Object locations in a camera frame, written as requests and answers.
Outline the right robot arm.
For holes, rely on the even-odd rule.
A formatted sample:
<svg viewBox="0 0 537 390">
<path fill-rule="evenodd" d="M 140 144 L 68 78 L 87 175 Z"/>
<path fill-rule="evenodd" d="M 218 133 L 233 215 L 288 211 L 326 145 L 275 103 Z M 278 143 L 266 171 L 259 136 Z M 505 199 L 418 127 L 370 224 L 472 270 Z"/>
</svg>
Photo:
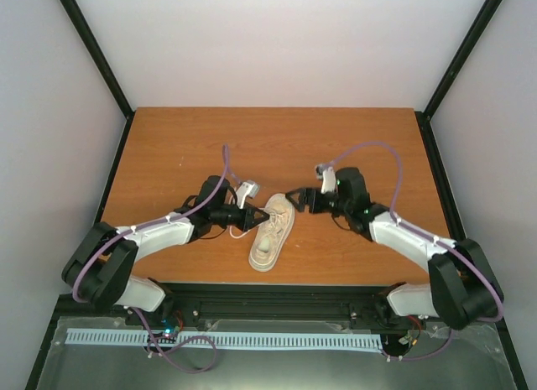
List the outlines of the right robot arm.
<svg viewBox="0 0 537 390">
<path fill-rule="evenodd" d="M 357 168 L 318 167 L 317 176 L 321 187 L 286 193 L 297 211 L 342 217 L 350 231 L 396 251 L 428 274 L 426 284 L 397 283 L 378 296 L 375 308 L 385 323 L 397 316 L 436 317 L 462 330 L 475 321 L 501 320 L 503 293 L 477 242 L 435 236 L 371 201 Z"/>
</svg>

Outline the white lace sneaker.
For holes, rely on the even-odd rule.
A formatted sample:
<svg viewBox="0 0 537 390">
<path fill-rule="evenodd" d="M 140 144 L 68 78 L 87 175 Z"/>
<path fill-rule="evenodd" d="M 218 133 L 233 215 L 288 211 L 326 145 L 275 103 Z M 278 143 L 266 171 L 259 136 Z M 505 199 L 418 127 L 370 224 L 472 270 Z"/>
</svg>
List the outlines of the white lace sneaker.
<svg viewBox="0 0 537 390">
<path fill-rule="evenodd" d="M 295 208 L 284 194 L 272 195 L 263 211 L 269 219 L 258 226 L 248 262 L 259 272 L 271 270 L 295 223 Z"/>
</svg>

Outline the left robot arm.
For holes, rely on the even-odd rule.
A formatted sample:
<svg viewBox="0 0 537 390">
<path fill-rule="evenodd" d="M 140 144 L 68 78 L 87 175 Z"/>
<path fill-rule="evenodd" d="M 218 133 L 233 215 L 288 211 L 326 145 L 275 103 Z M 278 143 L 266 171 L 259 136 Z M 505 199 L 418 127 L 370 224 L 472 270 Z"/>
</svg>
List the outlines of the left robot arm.
<svg viewBox="0 0 537 390">
<path fill-rule="evenodd" d="M 268 221 L 267 212 L 247 202 L 258 191 L 251 180 L 233 189 L 227 179 L 211 175 L 198 194 L 159 219 L 120 227 L 98 222 L 64 266 L 61 278 L 76 299 L 98 311 L 137 308 L 156 325 L 165 325 L 174 317 L 174 303 L 159 284 L 134 276 L 134 264 L 165 248 L 200 240 L 214 226 L 247 232 Z"/>
</svg>

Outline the white shoelace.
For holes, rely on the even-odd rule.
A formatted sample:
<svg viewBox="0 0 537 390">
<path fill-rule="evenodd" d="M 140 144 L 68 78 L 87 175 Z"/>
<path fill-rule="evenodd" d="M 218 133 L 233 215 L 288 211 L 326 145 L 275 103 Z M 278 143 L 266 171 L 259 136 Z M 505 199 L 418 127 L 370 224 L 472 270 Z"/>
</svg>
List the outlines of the white shoelace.
<svg viewBox="0 0 537 390">
<path fill-rule="evenodd" d="M 278 233 L 284 229 L 287 225 L 288 217 L 284 213 L 278 213 L 276 211 L 269 212 L 269 219 L 258 226 L 259 229 L 264 229 L 268 233 Z M 239 235 L 234 235 L 232 227 L 229 228 L 229 235 L 233 239 L 240 239 L 245 237 L 250 231 L 245 231 Z"/>
</svg>

